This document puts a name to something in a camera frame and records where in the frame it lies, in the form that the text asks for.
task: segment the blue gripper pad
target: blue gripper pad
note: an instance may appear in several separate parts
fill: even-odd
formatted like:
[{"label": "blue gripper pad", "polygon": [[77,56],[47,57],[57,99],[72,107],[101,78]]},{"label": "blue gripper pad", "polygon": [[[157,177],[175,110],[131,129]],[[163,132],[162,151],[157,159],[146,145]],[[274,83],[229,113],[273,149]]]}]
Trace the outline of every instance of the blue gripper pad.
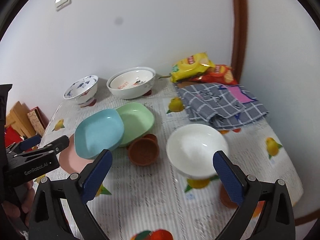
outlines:
[{"label": "blue gripper pad", "polygon": [[82,184],[81,200],[83,204],[93,200],[104,178],[112,165],[112,153],[108,150],[96,166],[92,169],[87,179]]},{"label": "blue gripper pad", "polygon": [[223,159],[220,152],[221,151],[218,151],[213,155],[213,166],[231,201],[237,203],[238,206],[241,206],[244,200],[242,184],[239,182],[230,166]]},{"label": "blue gripper pad", "polygon": [[26,151],[33,146],[36,146],[41,142],[41,136],[40,135],[35,135],[29,139],[26,139],[20,143],[20,150]]}]

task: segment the plate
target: plate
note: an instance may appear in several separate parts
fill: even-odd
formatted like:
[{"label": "plate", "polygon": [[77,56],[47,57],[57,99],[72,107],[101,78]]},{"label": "plate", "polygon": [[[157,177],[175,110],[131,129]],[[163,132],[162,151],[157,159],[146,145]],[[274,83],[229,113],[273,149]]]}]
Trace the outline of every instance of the plate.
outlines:
[{"label": "plate", "polygon": [[155,117],[148,108],[140,103],[128,103],[116,109],[124,124],[124,136],[120,147],[127,146],[133,140],[148,132]]},{"label": "plate", "polygon": [[216,175],[212,159],[219,150],[229,155],[224,136],[214,128],[198,123],[178,128],[166,145],[172,165],[189,179],[208,179]]},{"label": "plate", "polygon": [[124,135],[124,123],[115,109],[102,110],[76,128],[75,149],[79,157],[95,159],[104,150],[116,149]]},{"label": "plate", "polygon": [[74,134],[70,136],[69,141],[69,146],[61,151],[59,155],[60,167],[69,174],[74,172],[80,173],[84,167],[92,163],[93,160],[80,158],[76,154]]}]

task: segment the lemon print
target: lemon print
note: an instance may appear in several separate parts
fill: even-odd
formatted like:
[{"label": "lemon print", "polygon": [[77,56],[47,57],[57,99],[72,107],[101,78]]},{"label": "lemon print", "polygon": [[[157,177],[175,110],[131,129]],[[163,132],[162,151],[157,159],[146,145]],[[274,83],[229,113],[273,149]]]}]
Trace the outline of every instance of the lemon print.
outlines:
[{"label": "lemon print", "polygon": [[218,175],[214,175],[211,178],[208,179],[187,179],[187,186],[184,190],[184,193],[187,193],[188,191],[192,190],[193,188],[195,189],[200,189],[207,187],[210,183],[210,181],[219,179]]},{"label": "lemon print", "polygon": [[279,152],[279,149],[282,148],[282,145],[277,143],[273,138],[268,137],[266,139],[267,152],[269,154],[269,158],[276,156]]},{"label": "lemon print", "polygon": [[35,179],[35,182],[37,182],[38,184],[40,183],[40,180],[45,177],[45,174],[39,176],[38,178]]},{"label": "lemon print", "polygon": [[54,129],[52,130],[52,132],[53,132],[53,131],[58,131],[58,130],[60,130],[61,128],[65,128],[64,125],[63,125],[63,121],[64,121],[63,119],[59,120],[59,121],[57,122],[57,124],[55,125]]},{"label": "lemon print", "polygon": [[178,97],[172,98],[168,107],[169,110],[167,114],[171,112],[181,112],[184,109],[182,100]]},{"label": "lemon print", "polygon": [[187,179],[187,182],[192,188],[204,188],[209,185],[210,179]]},{"label": "lemon print", "polygon": [[96,193],[96,197],[99,196],[100,194],[105,194],[105,195],[111,195],[110,191],[107,190],[102,184],[101,186],[99,187],[97,193]]}]

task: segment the bowl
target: bowl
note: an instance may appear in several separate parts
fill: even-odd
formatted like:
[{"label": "bowl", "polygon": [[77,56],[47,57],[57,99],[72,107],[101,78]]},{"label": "bowl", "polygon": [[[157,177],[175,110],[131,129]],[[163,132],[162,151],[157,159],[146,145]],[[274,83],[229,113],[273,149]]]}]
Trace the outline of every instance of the bowl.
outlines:
[{"label": "bowl", "polygon": [[140,138],[130,144],[128,149],[129,160],[138,166],[148,166],[154,163],[159,155],[159,146],[156,140]]},{"label": "bowl", "polygon": [[118,112],[115,109],[102,110],[84,119],[76,128],[76,153],[84,159],[95,159],[104,149],[116,149],[123,134],[124,124]]},{"label": "bowl", "polygon": [[174,131],[167,141],[171,164],[190,179],[208,179],[216,175],[213,154],[222,150],[229,154],[228,144],[221,133],[204,124],[188,124]]},{"label": "bowl", "polygon": [[110,92],[122,99],[146,94],[154,85],[156,72],[148,67],[129,68],[113,75],[107,81]]},{"label": "bowl", "polygon": [[80,107],[85,107],[94,101],[98,89],[98,77],[95,75],[80,78],[64,93],[63,98]]},{"label": "bowl", "polygon": [[93,160],[80,158],[76,154],[74,137],[74,134],[70,136],[69,146],[61,151],[59,155],[60,167],[69,174],[72,174],[74,172],[80,173],[87,164],[93,162]]},{"label": "bowl", "polygon": [[116,109],[124,124],[124,135],[120,147],[125,147],[133,140],[148,132],[155,117],[143,104],[128,103]]}]

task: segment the green square plate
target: green square plate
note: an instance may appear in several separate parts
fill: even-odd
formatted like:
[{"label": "green square plate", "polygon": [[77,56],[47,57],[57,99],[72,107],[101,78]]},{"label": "green square plate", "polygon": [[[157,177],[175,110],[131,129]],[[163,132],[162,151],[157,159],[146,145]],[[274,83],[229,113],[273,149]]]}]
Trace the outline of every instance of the green square plate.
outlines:
[{"label": "green square plate", "polygon": [[128,103],[116,109],[124,124],[124,135],[120,147],[129,145],[142,137],[153,126],[155,117],[140,103]]}]

